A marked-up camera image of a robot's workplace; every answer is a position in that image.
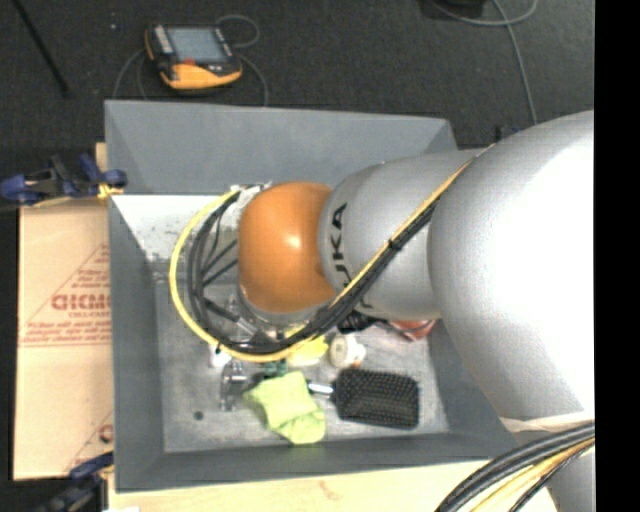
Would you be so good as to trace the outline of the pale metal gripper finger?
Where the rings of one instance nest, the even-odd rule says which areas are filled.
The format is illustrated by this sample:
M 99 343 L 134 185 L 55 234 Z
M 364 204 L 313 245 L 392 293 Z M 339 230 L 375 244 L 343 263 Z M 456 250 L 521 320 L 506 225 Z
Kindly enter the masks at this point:
M 252 376 L 242 361 L 234 362 L 234 396 L 240 398 L 252 386 Z
M 229 361 L 222 369 L 220 377 L 219 407 L 223 412 L 233 411 L 236 402 L 237 365 Z

